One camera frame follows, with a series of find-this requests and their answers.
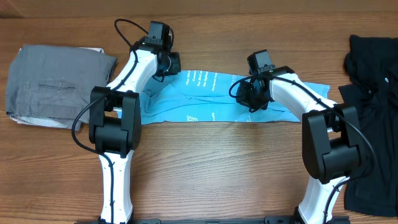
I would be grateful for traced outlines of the light blue printed t-shirt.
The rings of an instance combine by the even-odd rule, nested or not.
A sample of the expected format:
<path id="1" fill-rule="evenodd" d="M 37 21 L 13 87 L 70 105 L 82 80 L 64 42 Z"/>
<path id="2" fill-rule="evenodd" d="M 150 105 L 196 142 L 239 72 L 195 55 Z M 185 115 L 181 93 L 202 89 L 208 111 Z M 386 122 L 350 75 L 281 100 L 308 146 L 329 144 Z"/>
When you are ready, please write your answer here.
<path id="1" fill-rule="evenodd" d="M 141 123 L 163 122 L 298 122 L 286 107 L 271 102 L 250 113 L 229 96 L 242 76 L 202 70 L 183 70 L 163 82 L 150 79 L 140 94 Z"/>

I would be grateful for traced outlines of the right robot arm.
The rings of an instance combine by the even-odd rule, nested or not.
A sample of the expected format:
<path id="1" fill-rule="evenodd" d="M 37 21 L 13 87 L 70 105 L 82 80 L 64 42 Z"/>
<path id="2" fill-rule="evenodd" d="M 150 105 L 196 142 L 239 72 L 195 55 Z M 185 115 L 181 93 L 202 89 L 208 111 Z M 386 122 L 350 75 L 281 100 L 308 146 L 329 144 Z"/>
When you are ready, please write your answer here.
<path id="1" fill-rule="evenodd" d="M 250 76 L 232 85 L 237 88 L 233 98 L 252 113 L 278 102 L 299 119 L 302 159 L 310 175 L 293 215 L 266 216 L 265 223 L 350 223 L 348 216 L 335 217 L 332 211 L 341 188 L 366 162 L 355 107 L 316 93 L 290 67 L 276 67 L 266 50 L 247 60 Z"/>

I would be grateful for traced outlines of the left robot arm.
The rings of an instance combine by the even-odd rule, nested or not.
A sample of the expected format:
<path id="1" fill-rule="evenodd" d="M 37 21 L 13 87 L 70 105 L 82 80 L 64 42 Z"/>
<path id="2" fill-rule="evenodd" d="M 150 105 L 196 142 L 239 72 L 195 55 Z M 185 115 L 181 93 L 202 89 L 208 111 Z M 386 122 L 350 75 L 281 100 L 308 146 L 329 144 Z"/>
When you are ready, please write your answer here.
<path id="1" fill-rule="evenodd" d="M 131 164 L 142 131 L 140 94 L 153 78 L 158 82 L 181 71 L 172 51 L 174 32 L 152 21 L 145 36 L 129 44 L 129 60 L 106 87 L 90 95 L 89 139 L 103 171 L 103 208 L 99 223 L 131 223 Z"/>

